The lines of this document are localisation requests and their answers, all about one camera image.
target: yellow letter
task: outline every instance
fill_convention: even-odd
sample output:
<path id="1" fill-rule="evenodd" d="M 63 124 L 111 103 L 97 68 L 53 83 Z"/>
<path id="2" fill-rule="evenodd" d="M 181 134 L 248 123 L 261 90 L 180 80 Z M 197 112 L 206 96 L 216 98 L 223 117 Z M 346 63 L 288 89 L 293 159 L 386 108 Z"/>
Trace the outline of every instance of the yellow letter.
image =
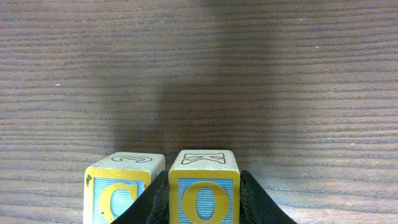
<path id="1" fill-rule="evenodd" d="M 216 201 L 213 216 L 208 221 L 200 219 L 197 213 L 197 195 L 198 191 L 203 187 L 211 189 Z M 184 211 L 185 216 L 195 224 L 217 224 L 223 221 L 225 216 L 228 214 L 228 195 L 224 189 L 216 183 L 209 181 L 197 182 L 189 186 L 184 192 L 184 195 L 182 196 L 182 210 Z"/>
<path id="2" fill-rule="evenodd" d="M 128 190 L 131 199 L 137 200 L 138 190 L 136 184 L 130 186 L 128 184 L 116 183 L 107 186 L 102 191 L 101 196 L 99 197 L 99 209 L 101 210 L 101 213 L 103 214 L 105 220 L 107 220 L 110 223 L 114 220 L 114 216 L 111 210 L 111 198 L 115 190 Z"/>

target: wooden block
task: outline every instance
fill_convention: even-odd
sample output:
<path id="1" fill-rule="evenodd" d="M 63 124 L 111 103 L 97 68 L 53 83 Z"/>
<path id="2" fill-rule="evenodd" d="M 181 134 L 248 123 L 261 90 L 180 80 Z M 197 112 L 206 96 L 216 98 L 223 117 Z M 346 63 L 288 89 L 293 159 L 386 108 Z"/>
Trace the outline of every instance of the wooden block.
<path id="1" fill-rule="evenodd" d="M 182 150 L 169 171 L 170 224 L 239 223 L 240 173 L 228 150 Z"/>
<path id="2" fill-rule="evenodd" d="M 111 223 L 165 170 L 161 154 L 117 152 L 85 173 L 84 224 Z"/>

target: letter block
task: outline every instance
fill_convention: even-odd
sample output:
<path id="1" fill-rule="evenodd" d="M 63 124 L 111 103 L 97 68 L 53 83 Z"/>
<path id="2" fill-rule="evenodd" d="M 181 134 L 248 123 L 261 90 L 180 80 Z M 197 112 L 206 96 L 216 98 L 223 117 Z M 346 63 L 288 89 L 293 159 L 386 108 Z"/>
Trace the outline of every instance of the letter block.
<path id="1" fill-rule="evenodd" d="M 116 152 L 85 173 L 84 224 L 111 223 L 165 170 L 161 154 Z"/>
<path id="2" fill-rule="evenodd" d="M 229 150 L 182 150 L 169 171 L 170 224 L 239 223 L 240 173 Z"/>

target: alphabet block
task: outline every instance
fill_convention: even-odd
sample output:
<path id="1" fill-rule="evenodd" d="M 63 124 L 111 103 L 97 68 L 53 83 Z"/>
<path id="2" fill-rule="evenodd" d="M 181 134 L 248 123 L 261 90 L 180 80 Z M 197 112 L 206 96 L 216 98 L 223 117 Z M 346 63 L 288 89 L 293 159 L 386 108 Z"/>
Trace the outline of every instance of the alphabet block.
<path id="1" fill-rule="evenodd" d="M 165 170 L 161 154 L 116 152 L 85 172 L 84 224 L 111 223 Z"/>
<path id="2" fill-rule="evenodd" d="M 182 150 L 169 171 L 170 224 L 238 224 L 239 182 L 231 151 Z"/>

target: wood grain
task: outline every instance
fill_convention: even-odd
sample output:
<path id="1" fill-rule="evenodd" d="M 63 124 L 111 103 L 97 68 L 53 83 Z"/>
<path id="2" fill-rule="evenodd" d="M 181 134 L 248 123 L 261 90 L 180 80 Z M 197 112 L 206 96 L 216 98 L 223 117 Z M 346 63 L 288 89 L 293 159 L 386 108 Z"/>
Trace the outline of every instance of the wood grain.
<path id="1" fill-rule="evenodd" d="M 0 222 L 117 151 L 231 149 L 298 223 L 398 220 L 398 2 L 3 0 Z"/>

